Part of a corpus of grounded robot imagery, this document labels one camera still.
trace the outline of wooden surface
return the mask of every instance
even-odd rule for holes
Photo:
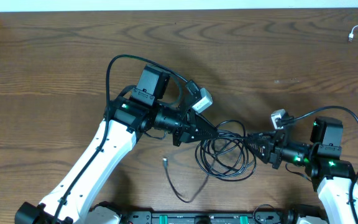
[[[358,9],[59,12],[0,14],[0,223],[12,223],[24,201],[37,204],[81,156],[104,110],[106,67],[117,54],[155,60],[207,88],[214,124],[239,119],[249,130],[272,129],[270,114],[298,116],[341,105],[358,115]],[[111,94],[136,84],[144,63],[113,66]],[[167,101],[176,97],[174,84]],[[341,159],[358,168],[358,126],[344,122]],[[296,127],[307,142],[313,118]],[[192,195],[204,173],[195,144],[142,138],[114,170],[95,202],[154,210],[251,211],[262,203],[320,205],[309,182],[259,162],[243,182],[210,179],[191,204],[177,200],[161,158],[170,160],[178,189]]]

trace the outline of green clip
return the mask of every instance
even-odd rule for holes
[[[168,215],[160,215],[160,224],[168,224]]]
[[[248,224],[248,217],[240,216],[240,224]]]

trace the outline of cable end connector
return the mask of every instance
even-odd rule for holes
[[[162,165],[167,168],[168,167],[168,159],[166,157],[162,158]]]
[[[354,34],[350,33],[350,34],[349,34],[349,39],[348,39],[348,41],[349,41],[349,42],[352,42],[353,37],[354,37]]]

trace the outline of white wall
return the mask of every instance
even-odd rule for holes
[[[358,7],[358,0],[0,0],[0,12]]]

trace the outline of wooden table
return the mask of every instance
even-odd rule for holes
[[[23,202],[37,204],[86,149],[103,117],[105,72],[115,55],[152,59],[207,88],[214,105],[204,115],[214,124],[238,119],[263,131],[280,108],[298,116],[341,105],[358,115],[358,31],[347,43],[357,24],[358,9],[1,13],[0,223],[12,223]],[[112,97],[136,84],[143,66],[114,64]],[[171,83],[166,100],[177,94]],[[343,121],[341,159],[358,169],[357,123],[342,111],[321,114]],[[297,125],[297,140],[308,142],[313,119]],[[186,211],[321,205],[309,182],[261,162],[250,179],[210,179],[184,204],[161,158],[169,158],[178,189],[192,195],[205,177],[195,145],[143,137],[95,202]]]

